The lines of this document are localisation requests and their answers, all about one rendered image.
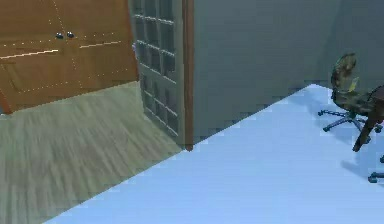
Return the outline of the camouflage swivel office chair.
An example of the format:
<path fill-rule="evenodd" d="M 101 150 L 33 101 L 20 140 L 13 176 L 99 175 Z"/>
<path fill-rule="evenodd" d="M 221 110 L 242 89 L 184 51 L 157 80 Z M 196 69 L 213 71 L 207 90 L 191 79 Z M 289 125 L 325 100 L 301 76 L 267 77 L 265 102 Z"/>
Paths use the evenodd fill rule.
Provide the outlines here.
<path fill-rule="evenodd" d="M 339 116 L 340 119 L 325 126 L 325 132 L 344 123 L 353 123 L 355 127 L 362 131 L 362 125 L 366 122 L 366 117 L 374 107 L 371 95 L 373 92 L 357 91 L 356 86 L 358 77 L 352 77 L 353 70 L 357 64 L 355 53 L 342 55 L 334 64 L 331 73 L 331 100 L 343 112 L 320 110 L 319 116 L 323 114 Z"/>

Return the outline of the grey panelled room door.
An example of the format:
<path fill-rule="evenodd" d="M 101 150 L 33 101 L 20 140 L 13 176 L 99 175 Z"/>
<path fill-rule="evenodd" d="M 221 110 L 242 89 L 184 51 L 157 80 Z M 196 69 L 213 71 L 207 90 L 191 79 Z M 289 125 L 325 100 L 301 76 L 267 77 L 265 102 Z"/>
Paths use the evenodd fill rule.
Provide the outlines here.
<path fill-rule="evenodd" d="M 146 115 L 184 143 L 182 0 L 128 0 Z"/>

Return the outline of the brown wooden cupboard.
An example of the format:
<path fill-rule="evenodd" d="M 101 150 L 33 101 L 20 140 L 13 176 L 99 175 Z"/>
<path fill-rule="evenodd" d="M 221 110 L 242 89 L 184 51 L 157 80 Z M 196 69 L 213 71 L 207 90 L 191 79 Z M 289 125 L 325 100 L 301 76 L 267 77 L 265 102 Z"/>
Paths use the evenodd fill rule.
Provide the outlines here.
<path fill-rule="evenodd" d="M 128 0 L 0 0 L 0 114 L 138 79 Z"/>

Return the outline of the dark swivel chair base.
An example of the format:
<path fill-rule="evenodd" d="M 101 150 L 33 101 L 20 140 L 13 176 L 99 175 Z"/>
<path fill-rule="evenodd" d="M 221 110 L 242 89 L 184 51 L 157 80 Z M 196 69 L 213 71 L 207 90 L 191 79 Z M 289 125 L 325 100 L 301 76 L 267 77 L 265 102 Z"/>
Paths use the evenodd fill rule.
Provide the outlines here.
<path fill-rule="evenodd" d="M 380 162 L 384 164 L 384 155 L 380 158 Z M 379 178 L 384 178 L 384 172 L 373 172 L 369 177 L 368 181 L 370 183 L 377 183 Z"/>

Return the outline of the brown wooden door frame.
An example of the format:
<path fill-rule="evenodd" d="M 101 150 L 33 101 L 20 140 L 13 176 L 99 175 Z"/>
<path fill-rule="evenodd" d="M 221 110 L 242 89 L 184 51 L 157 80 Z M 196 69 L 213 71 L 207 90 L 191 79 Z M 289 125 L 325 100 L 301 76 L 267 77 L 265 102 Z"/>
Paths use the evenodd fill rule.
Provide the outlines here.
<path fill-rule="evenodd" d="M 184 63 L 184 143 L 193 150 L 194 0 L 182 0 Z"/>

